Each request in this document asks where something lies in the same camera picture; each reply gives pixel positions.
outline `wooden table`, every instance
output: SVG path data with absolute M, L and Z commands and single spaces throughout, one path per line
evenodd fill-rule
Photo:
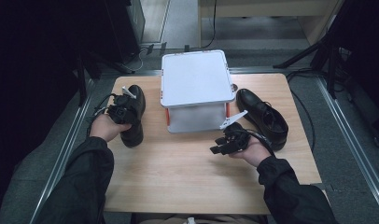
M 232 75 L 232 82 L 271 103 L 288 123 L 288 141 L 276 157 L 290 162 L 302 184 L 321 183 L 286 78 L 281 74 Z M 142 118 L 145 138 L 135 148 L 124 146 L 119 136 L 108 143 L 115 168 L 106 211 L 270 214 L 256 168 L 210 151 L 222 131 L 169 133 L 160 102 L 161 77 L 119 77 L 113 92 L 121 94 L 122 86 L 133 84 L 143 89 L 147 99 Z M 230 108 L 232 115 L 239 112 L 235 102 Z M 245 119 L 239 123 L 254 129 Z
M 344 0 L 217 0 L 216 17 L 295 16 L 313 45 L 323 36 Z M 202 18 L 213 18 L 215 0 L 198 0 L 198 44 Z

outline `box lid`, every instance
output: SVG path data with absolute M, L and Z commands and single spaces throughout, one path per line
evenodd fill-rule
M 228 103 L 234 98 L 231 74 L 222 50 L 162 57 L 163 107 Z

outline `hand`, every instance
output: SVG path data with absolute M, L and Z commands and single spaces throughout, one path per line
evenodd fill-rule
M 258 167 L 263 160 L 270 156 L 271 153 L 269 153 L 268 149 L 266 149 L 265 146 L 253 136 L 248 140 L 247 149 L 230 154 L 231 158 L 244 159 L 250 165 L 255 167 Z
M 90 137 L 101 137 L 109 142 L 120 132 L 129 130 L 132 124 L 116 124 L 107 114 L 100 115 L 91 125 Z

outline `black jacket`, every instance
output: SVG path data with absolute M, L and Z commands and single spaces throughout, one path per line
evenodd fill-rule
M 70 157 L 66 171 L 36 223 L 97 223 L 114 169 L 107 143 L 88 138 Z M 269 157 L 257 168 L 264 200 L 277 223 L 338 223 L 323 192 L 300 185 L 286 160 Z

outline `white box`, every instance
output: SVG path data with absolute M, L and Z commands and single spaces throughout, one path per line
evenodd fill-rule
M 222 50 L 162 57 L 161 105 L 170 133 L 218 130 L 235 99 Z

